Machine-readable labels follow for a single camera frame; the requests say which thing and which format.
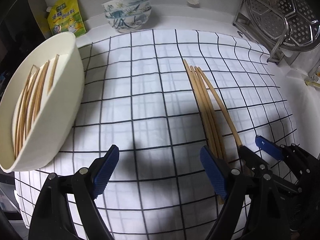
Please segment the wooden chopstick one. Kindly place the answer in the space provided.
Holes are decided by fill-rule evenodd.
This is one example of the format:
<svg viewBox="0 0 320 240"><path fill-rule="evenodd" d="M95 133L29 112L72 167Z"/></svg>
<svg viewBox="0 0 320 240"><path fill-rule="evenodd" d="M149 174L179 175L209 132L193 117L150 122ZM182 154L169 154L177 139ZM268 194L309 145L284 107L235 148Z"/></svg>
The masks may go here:
<svg viewBox="0 0 320 240"><path fill-rule="evenodd" d="M17 158L21 147L22 147L22 126L23 126L23 115L24 115L24 99L26 97L26 93L29 87L29 81L30 81L30 77L31 77L31 72L32 72L33 67L31 67L29 74L27 76L27 79L25 81L24 84L24 88L22 90L22 94L21 94L21 99L20 99L20 103L19 103L19 108L18 108L18 113L17 113L17 120L16 120L16 131L15 131L15 158Z"/></svg>

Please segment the bottom floral ceramic bowl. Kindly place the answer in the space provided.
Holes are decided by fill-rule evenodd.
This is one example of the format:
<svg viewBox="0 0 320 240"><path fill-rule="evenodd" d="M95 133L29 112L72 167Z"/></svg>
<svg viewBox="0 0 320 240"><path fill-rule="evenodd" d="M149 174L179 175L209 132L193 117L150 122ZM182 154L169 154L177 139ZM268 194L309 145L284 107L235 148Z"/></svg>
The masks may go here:
<svg viewBox="0 0 320 240"><path fill-rule="evenodd" d="M120 33L139 30L149 20L152 9L137 15L123 16L117 18L106 18L108 24Z"/></svg>

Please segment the wooden chopstick six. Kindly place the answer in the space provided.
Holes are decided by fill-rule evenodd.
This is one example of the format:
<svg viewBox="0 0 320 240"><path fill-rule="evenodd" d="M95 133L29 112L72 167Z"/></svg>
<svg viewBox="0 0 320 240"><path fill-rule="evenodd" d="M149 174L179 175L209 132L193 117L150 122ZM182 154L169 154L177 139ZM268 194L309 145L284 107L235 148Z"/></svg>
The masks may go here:
<svg viewBox="0 0 320 240"><path fill-rule="evenodd" d="M207 90L204 87L203 81L196 73L195 68L193 66L189 66L185 59L183 59L183 64L190 79L191 87L195 93L197 104L199 105L203 125L208 138L209 149L215 157L218 157L219 140L217 133L215 132L214 120L207 100Z"/></svg>

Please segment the steel dish rack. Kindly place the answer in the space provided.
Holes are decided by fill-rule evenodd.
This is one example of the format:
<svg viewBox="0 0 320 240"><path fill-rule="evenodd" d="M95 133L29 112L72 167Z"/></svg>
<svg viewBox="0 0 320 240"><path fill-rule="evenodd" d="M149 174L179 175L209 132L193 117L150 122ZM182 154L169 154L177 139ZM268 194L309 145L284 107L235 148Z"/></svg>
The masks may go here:
<svg viewBox="0 0 320 240"><path fill-rule="evenodd" d="M278 64L285 60L291 65L299 56L299 52L285 54L281 46L289 37L289 24L283 15L262 0L242 0L233 25L250 41L263 45L269 52L270 62Z"/></svg>

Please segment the yellow seasoning pouch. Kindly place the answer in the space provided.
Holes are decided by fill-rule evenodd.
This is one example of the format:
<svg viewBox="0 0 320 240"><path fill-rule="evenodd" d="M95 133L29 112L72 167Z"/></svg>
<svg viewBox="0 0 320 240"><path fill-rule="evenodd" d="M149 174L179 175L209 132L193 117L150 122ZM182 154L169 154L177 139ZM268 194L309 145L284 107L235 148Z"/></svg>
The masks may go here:
<svg viewBox="0 0 320 240"><path fill-rule="evenodd" d="M53 35L71 32L79 37L86 33L78 0L58 0L51 7L47 21Z"/></svg>

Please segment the white round tray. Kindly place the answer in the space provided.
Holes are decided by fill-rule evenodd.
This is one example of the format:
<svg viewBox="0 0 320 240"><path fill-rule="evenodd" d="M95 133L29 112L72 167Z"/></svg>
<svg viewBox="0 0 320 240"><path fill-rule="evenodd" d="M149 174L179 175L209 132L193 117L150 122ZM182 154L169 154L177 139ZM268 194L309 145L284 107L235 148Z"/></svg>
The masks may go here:
<svg viewBox="0 0 320 240"><path fill-rule="evenodd" d="M60 56L47 93L56 54ZM40 111L15 158L16 116L25 81L33 65L42 67L48 60ZM6 173L31 171L52 161L71 130L83 91L84 68L73 33L57 34L36 47L17 68L1 100L1 169Z"/></svg>

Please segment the black white grid cloth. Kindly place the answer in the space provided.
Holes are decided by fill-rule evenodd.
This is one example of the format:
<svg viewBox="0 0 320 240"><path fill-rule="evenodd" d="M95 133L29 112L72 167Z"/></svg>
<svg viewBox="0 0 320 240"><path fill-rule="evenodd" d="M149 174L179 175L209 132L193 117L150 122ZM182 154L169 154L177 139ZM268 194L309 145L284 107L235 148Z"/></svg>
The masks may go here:
<svg viewBox="0 0 320 240"><path fill-rule="evenodd" d="M95 203L115 239L204 239L221 204L200 162L208 141L185 65L202 69L245 146L272 171L296 178L259 150L262 135L297 142L296 123L269 53L242 38L197 30L146 30L78 44L81 105L64 145L45 167L15 173L26 226L48 174L74 174L119 147L119 161Z"/></svg>

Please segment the wooden chopstick two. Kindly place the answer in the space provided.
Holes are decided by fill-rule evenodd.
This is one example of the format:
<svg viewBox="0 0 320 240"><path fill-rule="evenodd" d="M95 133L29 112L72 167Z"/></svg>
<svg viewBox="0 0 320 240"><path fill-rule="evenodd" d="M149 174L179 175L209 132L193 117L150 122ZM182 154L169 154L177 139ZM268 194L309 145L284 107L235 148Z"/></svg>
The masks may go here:
<svg viewBox="0 0 320 240"><path fill-rule="evenodd" d="M33 65L27 76L24 88L21 93L20 101L18 103L16 128L15 128L15 143L14 154L17 157L23 148L27 136L31 128L31 121L33 118L33 111L35 106L35 99L37 97L37 81L40 73L40 67Z"/></svg>

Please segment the steel steamer plate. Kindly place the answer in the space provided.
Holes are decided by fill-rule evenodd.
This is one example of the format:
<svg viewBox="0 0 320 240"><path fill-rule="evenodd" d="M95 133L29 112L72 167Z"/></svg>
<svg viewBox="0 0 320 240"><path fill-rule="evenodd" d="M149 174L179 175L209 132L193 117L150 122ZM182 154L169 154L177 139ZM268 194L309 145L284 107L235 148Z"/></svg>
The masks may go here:
<svg viewBox="0 0 320 240"><path fill-rule="evenodd" d="M306 52L319 45L319 18L306 0L262 0L283 15L289 24L285 50Z"/></svg>

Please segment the wooden chopstick three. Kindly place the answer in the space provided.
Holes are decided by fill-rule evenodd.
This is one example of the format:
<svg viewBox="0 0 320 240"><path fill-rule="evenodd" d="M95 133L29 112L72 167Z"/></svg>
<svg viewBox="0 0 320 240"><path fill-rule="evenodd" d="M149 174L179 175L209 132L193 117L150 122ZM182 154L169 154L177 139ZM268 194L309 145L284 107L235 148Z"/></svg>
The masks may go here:
<svg viewBox="0 0 320 240"><path fill-rule="evenodd" d="M22 101L22 116L18 134L20 136L20 149L23 147L23 144L26 141L31 130L31 126L34 122L36 116L36 108L38 107L39 100L41 98L40 88L43 87L46 76L45 71L47 69L48 63L46 62L42 67L33 65L30 70L32 76L29 78Z"/></svg>

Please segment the wooden chopstick four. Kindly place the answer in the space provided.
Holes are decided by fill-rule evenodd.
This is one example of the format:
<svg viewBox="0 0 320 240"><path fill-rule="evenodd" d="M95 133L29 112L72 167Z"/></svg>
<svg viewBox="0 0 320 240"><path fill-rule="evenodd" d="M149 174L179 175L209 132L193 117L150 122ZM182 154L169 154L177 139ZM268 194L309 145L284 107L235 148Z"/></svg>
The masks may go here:
<svg viewBox="0 0 320 240"><path fill-rule="evenodd" d="M44 82L46 80L46 75L48 71L48 67L50 64L50 60L48 60L42 68L40 68L40 75L35 87L35 92L33 94L33 98L31 101L31 107L29 114L27 115L27 123L26 123L26 129L25 129L25 135L27 136L31 130L31 126L33 122L35 121L36 117L38 116L38 113L40 111L41 107L41 100L42 100L42 94L43 94L43 87Z"/></svg>

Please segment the top floral ceramic bowl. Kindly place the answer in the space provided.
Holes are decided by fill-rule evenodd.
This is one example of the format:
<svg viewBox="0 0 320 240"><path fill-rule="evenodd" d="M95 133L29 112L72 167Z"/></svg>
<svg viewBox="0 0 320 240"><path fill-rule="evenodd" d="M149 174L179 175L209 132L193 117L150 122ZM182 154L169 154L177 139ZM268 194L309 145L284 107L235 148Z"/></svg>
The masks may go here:
<svg viewBox="0 0 320 240"><path fill-rule="evenodd" d="M147 0L111 0L102 4L104 12L112 12L124 7L129 7Z"/></svg>

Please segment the wooden chopstick seven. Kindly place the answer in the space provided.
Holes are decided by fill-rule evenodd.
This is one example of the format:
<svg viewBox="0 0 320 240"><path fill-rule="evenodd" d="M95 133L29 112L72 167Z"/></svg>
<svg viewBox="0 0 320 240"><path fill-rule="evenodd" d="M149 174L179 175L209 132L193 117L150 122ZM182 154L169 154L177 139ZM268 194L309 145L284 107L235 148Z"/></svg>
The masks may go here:
<svg viewBox="0 0 320 240"><path fill-rule="evenodd" d="M224 159L226 155L225 147L222 136L218 132L212 101L209 97L200 71L193 66L190 66L189 68L194 82L192 87L195 91L196 100L199 104L200 112L203 118L203 124L207 133L209 148L217 158Z"/></svg>

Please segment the wooden chopstick eight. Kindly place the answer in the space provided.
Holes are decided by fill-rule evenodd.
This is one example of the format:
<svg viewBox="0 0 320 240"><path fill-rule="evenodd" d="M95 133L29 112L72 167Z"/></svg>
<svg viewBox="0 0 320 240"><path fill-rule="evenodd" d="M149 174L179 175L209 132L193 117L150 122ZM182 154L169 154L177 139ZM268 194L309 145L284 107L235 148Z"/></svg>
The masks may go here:
<svg viewBox="0 0 320 240"><path fill-rule="evenodd" d="M208 88L210 89L211 93L213 94L213 97L215 98L217 104L219 105L223 116L225 117L225 120L232 132L232 135L234 137L236 146L237 146L237 150L239 151L240 148L243 146L242 141L240 139L240 136L236 130L236 127L230 117L230 114L228 113L224 103L221 101L220 97L218 96L218 93L216 92L216 90L214 89L213 85L210 83L210 81L208 80L208 78L206 77L206 75L204 74L203 70L200 67L195 67L195 70L197 72L197 74L201 75L201 80L205 81L206 85L208 86Z"/></svg>

